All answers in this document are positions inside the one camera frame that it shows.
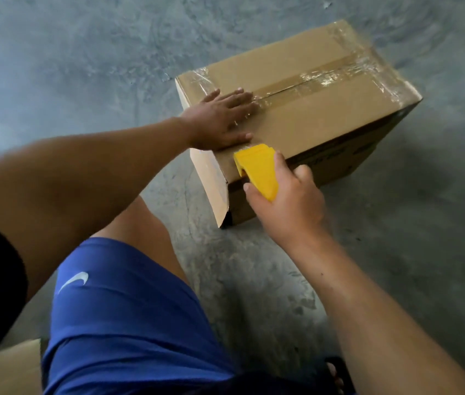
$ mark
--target concrete floor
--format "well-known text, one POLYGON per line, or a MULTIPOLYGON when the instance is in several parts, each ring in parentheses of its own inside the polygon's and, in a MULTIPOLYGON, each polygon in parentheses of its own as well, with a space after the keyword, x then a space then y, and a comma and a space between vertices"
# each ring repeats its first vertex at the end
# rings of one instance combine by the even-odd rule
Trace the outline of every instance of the concrete floor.
MULTIPOLYGON (((178 114, 177 74, 338 18, 425 100, 323 188, 336 236, 465 367, 465 0, 0 0, 0 152, 178 114)), ((216 228, 187 154, 144 197, 244 365, 285 373, 336 351, 318 298, 259 223, 216 228)), ((52 285, 6 345, 47 334, 52 285)))

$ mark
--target yellow box cutter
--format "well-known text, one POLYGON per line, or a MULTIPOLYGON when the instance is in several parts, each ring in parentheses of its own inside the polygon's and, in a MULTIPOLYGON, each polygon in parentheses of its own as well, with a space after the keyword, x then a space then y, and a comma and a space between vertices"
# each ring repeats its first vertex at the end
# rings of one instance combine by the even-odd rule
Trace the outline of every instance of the yellow box cutter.
POLYGON ((278 192, 275 175, 275 150, 266 144, 234 153, 234 162, 241 177, 246 175, 262 195, 272 201, 278 192))

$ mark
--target clear packing tape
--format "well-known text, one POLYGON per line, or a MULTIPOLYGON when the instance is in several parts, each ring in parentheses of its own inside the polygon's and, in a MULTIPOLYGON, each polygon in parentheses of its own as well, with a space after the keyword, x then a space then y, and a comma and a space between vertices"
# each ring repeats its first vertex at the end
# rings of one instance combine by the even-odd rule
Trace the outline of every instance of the clear packing tape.
MULTIPOLYGON (((322 91, 329 86, 363 74, 369 75, 378 89, 400 108, 413 102, 412 86, 401 78, 371 45, 362 41, 345 21, 331 24, 328 33, 349 55, 300 75, 254 90, 255 100, 262 109, 279 107, 296 98, 322 91), (281 92, 286 92, 286 97, 275 97, 281 92)), ((191 71, 189 81, 191 84, 196 84, 202 90, 203 95, 217 88, 206 67, 191 71)))

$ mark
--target white nike swoosh logo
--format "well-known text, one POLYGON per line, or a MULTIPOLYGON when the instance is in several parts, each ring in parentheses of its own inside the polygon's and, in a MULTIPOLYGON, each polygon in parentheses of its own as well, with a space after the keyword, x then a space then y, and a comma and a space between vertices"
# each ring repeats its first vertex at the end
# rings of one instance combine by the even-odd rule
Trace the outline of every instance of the white nike swoosh logo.
POLYGON ((85 285, 86 284, 86 281, 88 281, 88 273, 87 272, 80 272, 80 273, 77 273, 75 276, 73 276, 71 279, 69 279, 68 281, 66 281, 61 289, 58 291, 58 293, 60 293, 62 291, 62 289, 64 287, 66 287, 68 284, 70 283, 73 283, 74 281, 77 281, 77 280, 83 280, 84 283, 82 285, 85 285))

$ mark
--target hand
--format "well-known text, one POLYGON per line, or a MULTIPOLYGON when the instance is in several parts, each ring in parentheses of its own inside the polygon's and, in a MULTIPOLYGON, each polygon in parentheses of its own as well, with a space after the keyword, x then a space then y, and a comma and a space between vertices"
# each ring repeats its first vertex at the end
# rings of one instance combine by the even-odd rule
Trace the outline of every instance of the hand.
POLYGON ((275 173, 278 193, 273 202, 265 199, 251 183, 245 184, 243 189, 265 231, 284 251, 289 252, 290 247, 306 239, 328 233, 322 227, 326 205, 307 165, 301 165, 292 172, 282 154, 276 152, 275 173))
POLYGON ((217 150, 253 138, 252 133, 236 130, 236 123, 258 108, 253 102, 253 93, 239 88, 227 95, 219 94, 219 89, 211 92, 181 114, 180 118, 189 126, 190 147, 217 150))

